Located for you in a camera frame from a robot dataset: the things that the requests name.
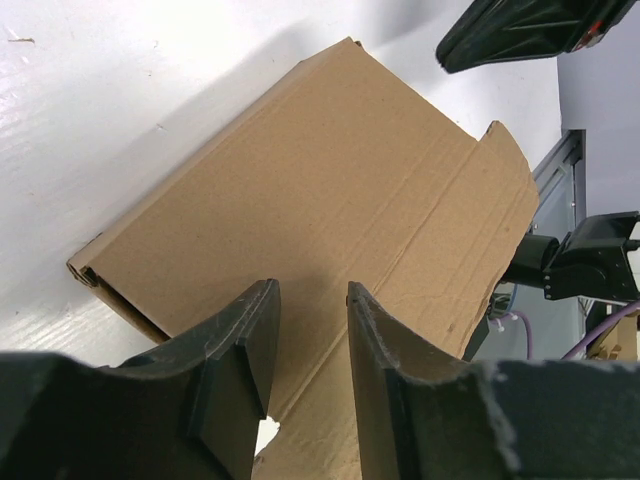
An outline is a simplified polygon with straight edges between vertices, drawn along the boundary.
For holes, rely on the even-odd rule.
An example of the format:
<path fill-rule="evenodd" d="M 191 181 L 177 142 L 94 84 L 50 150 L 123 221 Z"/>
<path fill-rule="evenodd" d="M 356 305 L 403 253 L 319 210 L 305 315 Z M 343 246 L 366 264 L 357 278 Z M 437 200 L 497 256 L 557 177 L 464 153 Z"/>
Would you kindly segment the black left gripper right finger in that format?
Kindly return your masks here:
<path fill-rule="evenodd" d="M 348 287 L 366 479 L 635 479 L 639 367 L 620 361 L 468 363 Z"/>

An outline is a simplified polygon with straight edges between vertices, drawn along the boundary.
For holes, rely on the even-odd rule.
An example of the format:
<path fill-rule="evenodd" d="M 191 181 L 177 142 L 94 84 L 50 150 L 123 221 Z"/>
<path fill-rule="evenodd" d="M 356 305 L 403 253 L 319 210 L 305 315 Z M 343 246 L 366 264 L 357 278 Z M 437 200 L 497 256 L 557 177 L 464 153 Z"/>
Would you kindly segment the brown cardboard box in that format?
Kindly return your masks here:
<path fill-rule="evenodd" d="M 361 475 L 350 282 L 461 355 L 539 202 L 493 122 L 475 139 L 344 39 L 297 64 L 68 261 L 147 336 L 176 336 L 255 281 L 278 280 L 257 479 Z"/>

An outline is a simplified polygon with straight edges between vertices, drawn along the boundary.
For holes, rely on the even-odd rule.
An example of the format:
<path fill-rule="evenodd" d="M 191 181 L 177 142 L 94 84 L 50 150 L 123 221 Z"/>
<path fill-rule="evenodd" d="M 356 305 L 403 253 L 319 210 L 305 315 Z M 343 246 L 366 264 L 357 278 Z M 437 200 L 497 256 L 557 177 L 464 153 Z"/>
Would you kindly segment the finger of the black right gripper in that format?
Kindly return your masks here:
<path fill-rule="evenodd" d="M 474 1 L 436 48 L 449 73 L 544 59 L 599 43 L 630 11 L 628 1 Z"/>

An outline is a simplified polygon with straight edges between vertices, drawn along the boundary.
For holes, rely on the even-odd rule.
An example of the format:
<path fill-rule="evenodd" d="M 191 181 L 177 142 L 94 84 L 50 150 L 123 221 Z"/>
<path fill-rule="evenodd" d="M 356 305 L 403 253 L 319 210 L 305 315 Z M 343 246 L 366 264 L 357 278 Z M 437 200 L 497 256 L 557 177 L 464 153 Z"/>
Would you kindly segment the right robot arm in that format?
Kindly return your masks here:
<path fill-rule="evenodd" d="M 486 64 L 556 57 L 598 43 L 630 1 L 474 1 L 440 41 L 449 73 Z M 563 240 L 526 234 L 504 280 L 543 290 L 546 299 L 639 298 L 639 214 L 585 218 Z"/>

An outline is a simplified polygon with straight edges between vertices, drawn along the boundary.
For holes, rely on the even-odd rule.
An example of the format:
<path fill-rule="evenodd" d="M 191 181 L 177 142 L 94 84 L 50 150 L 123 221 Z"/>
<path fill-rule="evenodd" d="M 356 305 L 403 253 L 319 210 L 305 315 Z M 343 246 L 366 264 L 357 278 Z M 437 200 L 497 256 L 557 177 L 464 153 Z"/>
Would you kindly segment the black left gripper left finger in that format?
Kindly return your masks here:
<path fill-rule="evenodd" d="M 247 479 L 271 397 L 281 297 L 254 283 L 117 367 L 1 356 L 5 479 Z"/>

